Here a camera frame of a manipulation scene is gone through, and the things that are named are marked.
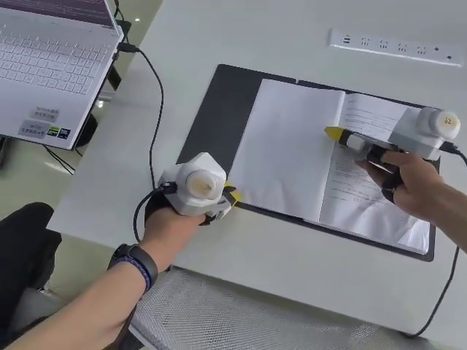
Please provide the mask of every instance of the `cable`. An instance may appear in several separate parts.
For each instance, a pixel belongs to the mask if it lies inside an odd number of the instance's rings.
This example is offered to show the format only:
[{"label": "cable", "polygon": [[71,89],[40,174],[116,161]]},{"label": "cable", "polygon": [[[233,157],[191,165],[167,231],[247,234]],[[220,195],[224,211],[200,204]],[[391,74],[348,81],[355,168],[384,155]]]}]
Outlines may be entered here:
[{"label": "cable", "polygon": [[151,173],[151,182],[153,184],[153,190],[155,190],[155,177],[154,177],[154,168],[153,168],[153,150],[154,150],[155,140],[157,138],[159,128],[161,126],[161,120],[162,120],[162,112],[163,112],[163,104],[164,104],[164,91],[163,91],[162,80],[159,77],[159,74],[155,71],[155,68],[154,68],[153,64],[151,63],[150,59],[138,47],[136,47],[135,45],[127,44],[127,43],[123,42],[123,43],[120,43],[118,45],[118,49],[120,51],[124,52],[124,53],[141,53],[141,55],[146,60],[147,64],[149,64],[149,67],[153,71],[153,73],[155,75],[155,78],[158,80],[159,87],[161,88],[161,107],[159,109],[158,121],[157,121],[157,124],[156,124],[156,127],[155,127],[153,140],[151,141],[151,146],[149,148],[149,168],[150,168],[150,173]]},{"label": "cable", "polygon": [[136,239],[136,241],[139,243],[141,242],[141,239],[139,238],[139,234],[138,234],[138,225],[137,225],[137,222],[138,222],[138,215],[139,215],[139,211],[141,210],[141,208],[143,207],[143,205],[151,198],[153,197],[154,195],[158,194],[158,193],[163,193],[163,194],[170,194],[170,193],[175,193],[177,191],[177,184],[175,184],[175,182],[164,182],[161,186],[159,186],[158,188],[156,188],[155,190],[152,190],[151,192],[149,192],[146,197],[144,197],[143,199],[141,199],[141,201],[138,203],[138,206],[136,207],[135,211],[134,211],[134,215],[133,215],[133,233],[134,233],[134,238]]},{"label": "cable", "polygon": [[[120,16],[122,18],[122,21],[126,22],[125,21],[125,16],[123,15],[123,12],[122,12],[122,10],[120,8],[120,0],[115,0],[114,17],[115,17],[116,20],[117,20],[117,17],[118,17],[119,14],[120,14]],[[127,44],[130,44],[130,40],[128,40],[128,33],[125,34],[125,36],[123,37],[123,41],[125,41]]]},{"label": "cable", "polygon": [[[454,144],[452,144],[450,142],[445,142],[444,145],[440,149],[445,151],[445,152],[451,153],[453,155],[458,155],[459,157],[462,158],[462,160],[464,161],[464,163],[467,166],[467,157]],[[447,290],[449,289],[449,286],[451,285],[452,279],[454,278],[455,268],[456,268],[456,266],[458,264],[459,251],[460,251],[459,247],[456,246],[455,251],[454,251],[454,258],[452,259],[451,272],[449,274],[449,277],[447,279],[446,284],[444,285],[444,288],[443,288],[441,294],[439,295],[438,301],[436,301],[435,307],[433,308],[433,311],[431,312],[431,315],[428,317],[427,322],[425,323],[425,325],[418,332],[416,332],[414,334],[406,334],[404,332],[401,332],[401,334],[404,337],[409,338],[409,339],[416,338],[416,337],[422,335],[422,333],[424,333],[427,330],[427,328],[430,327],[430,324],[433,321],[433,319],[434,319],[434,317],[436,315],[436,312],[438,311],[438,308],[441,305],[441,303],[442,303],[442,301],[444,299],[444,296],[446,295]]]},{"label": "cable", "polygon": [[149,60],[149,58],[146,56],[144,52],[142,52],[140,49],[138,49],[138,52],[142,54],[144,59],[147,61],[147,64],[149,64],[151,70],[153,71],[156,79],[158,80],[159,87],[161,88],[161,107],[159,109],[159,116],[158,116],[158,122],[155,127],[154,131],[154,136],[153,140],[151,141],[151,147],[149,148],[149,168],[151,172],[151,182],[153,184],[153,189],[155,189],[155,178],[154,178],[154,168],[153,168],[153,151],[154,151],[154,145],[155,145],[155,140],[158,136],[159,128],[161,126],[161,120],[162,120],[162,111],[163,111],[163,102],[164,102],[164,92],[163,92],[163,85],[161,78],[159,77],[158,73],[155,71],[153,64]]},{"label": "cable", "polygon": [[69,163],[67,163],[63,158],[59,157],[54,151],[52,151],[49,147],[45,146],[45,145],[42,145],[45,150],[47,151],[47,153],[55,160],[57,160],[57,162],[60,163],[60,165],[70,174],[70,175],[73,175],[74,172],[76,171],[75,168],[73,168]]},{"label": "cable", "polygon": [[120,9],[120,0],[115,0],[115,12],[114,12],[114,17],[117,18],[117,16],[120,14],[122,21],[125,21],[125,16],[123,16],[123,12]]},{"label": "cable", "polygon": [[153,139],[151,140],[151,145],[150,145],[150,148],[149,148],[149,169],[150,169],[150,174],[151,174],[151,185],[153,186],[153,190],[148,193],[146,195],[146,197],[144,197],[139,203],[138,203],[138,206],[136,207],[136,210],[134,212],[134,215],[133,215],[133,232],[134,232],[134,236],[135,236],[135,239],[140,242],[140,238],[139,238],[139,234],[138,234],[138,230],[137,230],[137,227],[136,227],[136,222],[138,220],[138,215],[139,215],[139,211],[141,210],[141,208],[143,207],[143,205],[151,198],[153,197],[156,193],[158,193],[159,191],[161,190],[164,190],[164,191],[170,191],[170,189],[168,187],[163,187],[164,185],[162,185],[161,187],[158,187],[156,188],[155,186],[155,175],[154,175],[154,168],[153,168],[153,151],[154,151],[154,146],[155,146],[155,140],[157,139],[158,137],[158,132],[159,132],[159,128],[161,126],[161,120],[162,120],[162,112],[163,112],[163,103],[164,103],[164,91],[163,91],[163,84],[162,84],[162,80],[161,78],[159,77],[159,74],[157,73],[157,71],[155,70],[153,64],[151,63],[150,59],[146,56],[146,54],[140,50],[138,47],[136,47],[135,45],[132,45],[132,44],[128,44],[128,43],[120,43],[118,45],[118,49],[124,53],[140,53],[144,59],[146,60],[147,64],[149,65],[149,67],[151,68],[151,70],[153,71],[153,74],[155,75],[155,78],[157,79],[158,83],[159,83],[159,88],[161,89],[161,107],[159,108],[159,114],[158,114],[158,121],[156,123],[156,126],[155,126],[155,130],[154,130],[154,136],[153,136]]}]

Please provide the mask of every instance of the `floor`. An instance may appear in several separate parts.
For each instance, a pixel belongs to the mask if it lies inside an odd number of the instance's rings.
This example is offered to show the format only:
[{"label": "floor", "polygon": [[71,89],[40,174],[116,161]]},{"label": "floor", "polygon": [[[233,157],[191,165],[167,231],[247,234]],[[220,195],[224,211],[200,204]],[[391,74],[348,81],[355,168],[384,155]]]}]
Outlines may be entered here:
[{"label": "floor", "polygon": [[[114,9],[113,1],[108,1]],[[129,35],[132,44],[142,41],[161,2],[162,0],[120,0],[126,20],[133,23]],[[117,70],[123,77],[131,58],[128,54],[121,55],[117,62]],[[105,117],[105,111],[106,103],[103,103],[98,104],[93,113],[101,120]],[[71,176],[41,146],[14,141],[10,147],[5,166],[0,169],[0,219],[35,201],[56,207]],[[81,157],[77,153],[56,152],[72,166],[79,165]],[[56,255],[55,272],[47,289],[60,298],[71,300],[107,269],[111,254],[112,250],[106,247],[64,236]]]}]

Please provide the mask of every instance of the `white laptop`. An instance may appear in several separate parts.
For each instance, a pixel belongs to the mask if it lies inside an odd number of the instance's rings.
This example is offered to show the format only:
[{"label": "white laptop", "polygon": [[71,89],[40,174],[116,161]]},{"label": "white laptop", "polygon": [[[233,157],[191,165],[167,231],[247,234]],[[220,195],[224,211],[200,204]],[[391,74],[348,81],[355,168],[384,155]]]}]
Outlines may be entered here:
[{"label": "white laptop", "polygon": [[0,135],[72,149],[123,33],[106,0],[0,0]]}]

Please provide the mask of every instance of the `white desk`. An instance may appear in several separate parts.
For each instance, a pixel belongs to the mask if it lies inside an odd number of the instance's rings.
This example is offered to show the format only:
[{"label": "white desk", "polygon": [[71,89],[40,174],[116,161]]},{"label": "white desk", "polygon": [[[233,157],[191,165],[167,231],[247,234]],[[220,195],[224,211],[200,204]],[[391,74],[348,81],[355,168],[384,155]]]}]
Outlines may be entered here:
[{"label": "white desk", "polygon": [[[466,69],[326,47],[331,27],[466,45],[467,4],[405,0],[170,0],[142,44],[166,89],[156,176],[173,164],[219,63],[454,109],[467,115]],[[134,242],[135,206],[150,190],[148,148],[159,88],[138,56],[88,148],[50,228],[107,246]],[[467,127],[458,143],[467,151]],[[441,172],[466,189],[467,170],[446,156]],[[440,232],[434,262],[235,210],[203,229],[177,258],[194,271],[398,330],[427,319],[455,246]],[[425,336],[466,347],[467,260]]]}]

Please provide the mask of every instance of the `yellow tip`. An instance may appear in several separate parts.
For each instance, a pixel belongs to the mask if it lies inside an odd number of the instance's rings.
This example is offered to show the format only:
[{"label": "yellow tip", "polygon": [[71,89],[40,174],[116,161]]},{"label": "yellow tip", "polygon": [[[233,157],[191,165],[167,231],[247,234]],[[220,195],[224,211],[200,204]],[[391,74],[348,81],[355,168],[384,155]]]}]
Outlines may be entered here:
[{"label": "yellow tip", "polygon": [[344,132],[344,129],[340,128],[339,126],[327,126],[324,129],[324,132],[331,140],[339,141],[341,139],[342,133]]}]

